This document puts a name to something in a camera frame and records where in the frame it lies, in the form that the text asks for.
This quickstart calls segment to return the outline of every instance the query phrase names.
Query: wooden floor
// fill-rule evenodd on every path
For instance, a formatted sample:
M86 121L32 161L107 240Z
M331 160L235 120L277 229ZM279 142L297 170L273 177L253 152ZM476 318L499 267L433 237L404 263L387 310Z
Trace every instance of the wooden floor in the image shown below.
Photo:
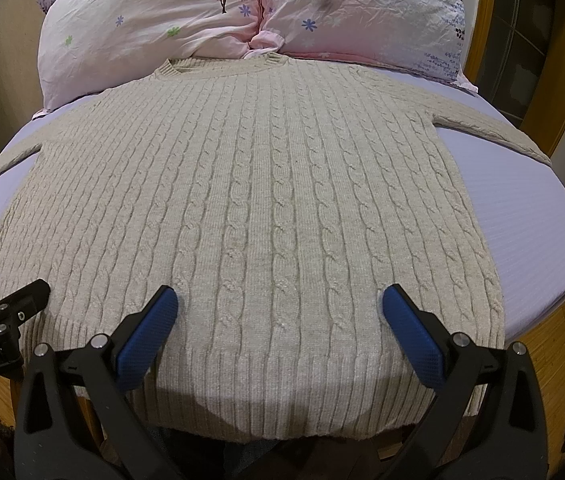
M551 474L562 459L560 448L565 433L565 303L525 334L521 341L531 353L541 385L547 418ZM0 378L0 419L7 425L14 424L9 381L3 378Z

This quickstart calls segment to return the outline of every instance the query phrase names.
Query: bed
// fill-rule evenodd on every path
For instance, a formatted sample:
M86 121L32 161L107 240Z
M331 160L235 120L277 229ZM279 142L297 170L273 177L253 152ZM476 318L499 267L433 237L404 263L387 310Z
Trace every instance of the bed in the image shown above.
M242 16L249 20L249 6L242 4L240 9ZM114 18L115 24L112 25L110 34L122 30L119 27L122 27L124 23L129 23L132 19L131 16L124 16L122 13L118 15L118 12ZM303 20L303 32L312 34L311 41L314 41L314 37L317 36L315 30L317 28L322 30L319 27L322 27L322 23L317 26L315 20L311 18ZM179 34L179 27L165 27L165 32L169 39L180 40L182 38L182 34ZM73 56L74 54L69 52L69 47L80 42L77 34L67 35L64 30L58 34L59 38L62 36L64 46L56 50L47 49L48 66L56 64L62 67L65 62L62 56ZM275 35L266 34L259 38L256 46L263 51L275 50L280 47L277 41L278 38ZM316 57L314 53L306 52L312 47L313 44L307 41L304 43L299 41L295 45L295 50L290 54L296 57ZM334 60L365 62L365 56L360 56L358 59L335 57ZM122 60L121 63L134 66L128 59ZM382 77L395 78L429 90L499 121L507 122L476 92L466 88L451 85L449 82L444 84L436 77L427 79L386 68L376 70ZM109 81L100 89L113 88L125 80L132 80L140 76L142 74L128 76L120 81ZM57 97L56 100L50 100L49 109L53 111L46 112L22 127L8 143L6 150L17 146L43 126L82 105L86 106L96 98L98 89L75 90L70 88L74 82L56 88L57 92L54 95L62 96L62 98ZM503 294L505 339L507 342L513 341L537 325L565 299L565 189L551 168L530 157L458 130L437 128L437 133L458 166L480 230L494 260ZM13 196L30 174L36 160L37 154L33 154L0 174L0 220L8 209Z

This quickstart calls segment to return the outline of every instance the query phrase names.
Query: blue flower print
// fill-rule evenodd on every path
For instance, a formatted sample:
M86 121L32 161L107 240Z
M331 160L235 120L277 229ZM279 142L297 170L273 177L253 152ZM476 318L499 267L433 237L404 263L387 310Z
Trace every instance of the blue flower print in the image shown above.
M305 30L309 30L310 32L313 32L318 28L314 20L303 20L303 27L305 27Z

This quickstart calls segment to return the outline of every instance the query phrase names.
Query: beige cable-knit sweater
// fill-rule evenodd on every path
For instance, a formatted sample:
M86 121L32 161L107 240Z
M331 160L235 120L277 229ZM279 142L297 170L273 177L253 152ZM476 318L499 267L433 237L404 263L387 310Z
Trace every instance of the beige cable-knit sweater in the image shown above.
M0 155L2 173L40 152L0 225L0 298L52 289L25 353L111 333L166 284L179 317L133 394L152 423L244 441L418 420L431 396L379 315L387 285L503 344L434 123L547 163L513 127L360 66L189 59L103 92Z

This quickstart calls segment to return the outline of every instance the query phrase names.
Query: pillow with tree print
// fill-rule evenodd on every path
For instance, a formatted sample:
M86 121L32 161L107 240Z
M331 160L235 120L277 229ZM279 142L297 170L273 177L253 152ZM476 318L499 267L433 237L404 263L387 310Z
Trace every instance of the pillow with tree print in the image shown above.
M262 0L252 47L456 80L463 0Z
M42 24L44 107L152 73L165 59L240 59L258 33L259 0L56 0Z

